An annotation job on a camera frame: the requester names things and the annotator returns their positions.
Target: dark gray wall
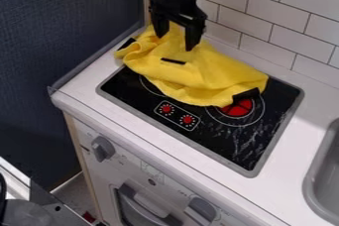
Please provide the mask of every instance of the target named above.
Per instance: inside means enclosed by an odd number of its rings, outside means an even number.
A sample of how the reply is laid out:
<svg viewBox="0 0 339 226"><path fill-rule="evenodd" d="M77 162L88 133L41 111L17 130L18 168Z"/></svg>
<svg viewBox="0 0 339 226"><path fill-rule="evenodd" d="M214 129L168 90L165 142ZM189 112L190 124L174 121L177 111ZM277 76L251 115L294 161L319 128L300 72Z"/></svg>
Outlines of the dark gray wall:
<svg viewBox="0 0 339 226"><path fill-rule="evenodd" d="M79 169L47 87L142 13L142 0L0 0L0 156L43 186Z"/></svg>

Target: gray knob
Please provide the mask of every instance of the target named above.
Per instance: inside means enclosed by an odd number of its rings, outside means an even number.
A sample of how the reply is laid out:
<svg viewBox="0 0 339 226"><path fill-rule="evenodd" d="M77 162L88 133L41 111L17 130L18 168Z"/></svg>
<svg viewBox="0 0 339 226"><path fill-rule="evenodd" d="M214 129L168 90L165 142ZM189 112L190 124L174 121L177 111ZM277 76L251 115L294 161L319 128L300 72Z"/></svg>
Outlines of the gray knob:
<svg viewBox="0 0 339 226"><path fill-rule="evenodd" d="M92 142L92 150L96 160L100 163L105 159L110 159L115 154L113 145L101 136Z"/></svg>
<svg viewBox="0 0 339 226"><path fill-rule="evenodd" d="M216 217L215 208L202 198L194 197L184 209L185 214L201 226L208 226Z"/></svg>

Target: yellow towel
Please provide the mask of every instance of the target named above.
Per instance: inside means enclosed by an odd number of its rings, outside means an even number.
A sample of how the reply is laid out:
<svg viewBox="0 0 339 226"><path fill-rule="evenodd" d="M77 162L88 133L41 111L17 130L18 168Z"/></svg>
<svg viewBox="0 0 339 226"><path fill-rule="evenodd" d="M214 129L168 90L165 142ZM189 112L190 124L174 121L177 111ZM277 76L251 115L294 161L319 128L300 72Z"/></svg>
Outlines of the yellow towel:
<svg viewBox="0 0 339 226"><path fill-rule="evenodd" d="M198 106L224 107L233 102L235 94L255 87L263 92L268 81L266 74L217 52L205 41L187 52L183 32L174 23L161 39L150 26L135 43L115 56L122 57L128 67L163 94ZM163 61L162 57L185 64Z"/></svg>

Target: black stovetop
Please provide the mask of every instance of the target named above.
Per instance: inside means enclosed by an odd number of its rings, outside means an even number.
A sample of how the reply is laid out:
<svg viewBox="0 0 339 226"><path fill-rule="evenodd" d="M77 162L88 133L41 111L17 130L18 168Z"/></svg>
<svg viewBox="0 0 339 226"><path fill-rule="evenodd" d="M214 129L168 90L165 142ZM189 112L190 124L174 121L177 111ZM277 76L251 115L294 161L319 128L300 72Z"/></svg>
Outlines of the black stovetop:
<svg viewBox="0 0 339 226"><path fill-rule="evenodd" d="M142 112L138 115L145 120L156 120L157 127L176 138L193 141L246 171L254 170L263 154L267 157L301 94L299 89L270 78L262 95L223 109L198 107L164 96L127 67L103 83L101 90L106 98L123 102L122 107L127 104Z"/></svg>

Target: white countertop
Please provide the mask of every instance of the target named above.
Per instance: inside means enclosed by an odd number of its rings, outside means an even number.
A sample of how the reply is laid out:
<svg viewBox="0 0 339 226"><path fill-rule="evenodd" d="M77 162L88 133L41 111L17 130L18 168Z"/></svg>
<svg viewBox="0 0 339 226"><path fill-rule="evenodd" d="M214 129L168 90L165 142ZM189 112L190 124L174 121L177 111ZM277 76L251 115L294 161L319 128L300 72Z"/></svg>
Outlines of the white countertop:
<svg viewBox="0 0 339 226"><path fill-rule="evenodd" d="M95 92L96 86L121 65L121 62L109 53L95 61L60 91L94 109L105 118L119 123L158 148L160 152L170 155L164 160L167 164L172 164L177 170L190 175L192 179L198 179L199 183L206 184L210 187L210 192L230 198L231 190L251 201L248 204L239 201L237 203L239 206L253 209L254 203L289 225L331 225L308 207L302 195L302 182L327 127L339 117L339 90L262 58L208 40L220 52L247 62L267 74L304 90L305 96L300 106L261 172L254 178L246 178L207 158L98 95ZM60 93L55 93L53 98L58 107L64 108L64 105L67 105L67 99ZM267 225L285 225L275 218L264 221Z"/></svg>

